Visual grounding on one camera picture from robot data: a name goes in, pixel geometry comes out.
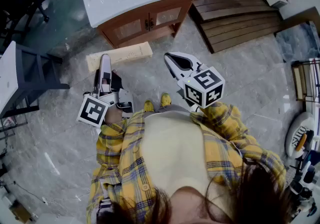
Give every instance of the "dark hair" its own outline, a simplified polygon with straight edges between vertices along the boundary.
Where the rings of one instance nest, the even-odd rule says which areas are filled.
[[[289,192],[278,185],[278,177],[267,171],[259,163],[242,166],[241,181],[231,191],[234,222],[237,224],[287,224],[290,219],[291,205]],[[204,207],[210,218],[208,191],[204,198]],[[154,203],[145,216],[144,224],[167,224],[171,217],[170,199],[163,191],[156,189]],[[135,216],[135,207],[129,202],[113,202],[113,212],[104,212],[97,218],[97,224],[139,224]]]

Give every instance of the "black chair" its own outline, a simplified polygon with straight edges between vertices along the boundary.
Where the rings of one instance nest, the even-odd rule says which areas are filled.
[[[7,33],[3,43],[4,46],[8,46],[10,44],[14,33],[21,33],[21,31],[15,30],[15,27],[24,15],[28,15],[28,19],[24,27],[25,33],[30,30],[29,24],[37,9],[42,13],[44,21],[49,21],[49,16],[45,14],[44,9],[42,8],[42,3],[44,1],[45,0],[0,0],[0,3],[5,3],[3,4],[2,11],[11,21],[10,28],[7,28]]]
[[[7,27],[8,24],[8,13],[0,10],[0,38],[6,39],[8,33],[13,34],[24,34],[24,31],[15,30]]]

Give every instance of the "metal rack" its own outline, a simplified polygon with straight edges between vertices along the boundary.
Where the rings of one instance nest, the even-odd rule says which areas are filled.
[[[320,103],[320,59],[296,61],[291,68],[296,100]]]
[[[3,116],[0,118],[0,141],[14,136],[15,135],[14,128],[28,124],[25,111],[21,111],[21,110],[35,108],[35,107],[39,108],[38,101],[37,101],[37,105],[30,106],[28,98],[25,98],[24,101],[22,101],[19,105],[12,106],[12,109],[10,111],[12,113],[15,113],[15,115]]]

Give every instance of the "cabinet door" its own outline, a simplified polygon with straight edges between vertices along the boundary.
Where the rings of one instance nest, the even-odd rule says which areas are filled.
[[[190,3],[179,3],[158,8],[149,13],[150,30],[155,30],[171,24],[180,23],[186,17]]]
[[[149,13],[121,14],[102,24],[100,30],[114,46],[118,46],[149,32]]]

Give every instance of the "shelf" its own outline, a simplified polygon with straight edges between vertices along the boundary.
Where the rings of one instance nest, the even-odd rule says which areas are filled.
[[[164,36],[168,36],[170,34],[173,34],[175,32],[173,25],[164,26],[155,30],[152,30],[148,33],[139,35],[129,41],[123,42],[117,46],[117,48],[126,47],[126,46],[132,46],[136,44],[141,44],[144,42],[149,42]]]

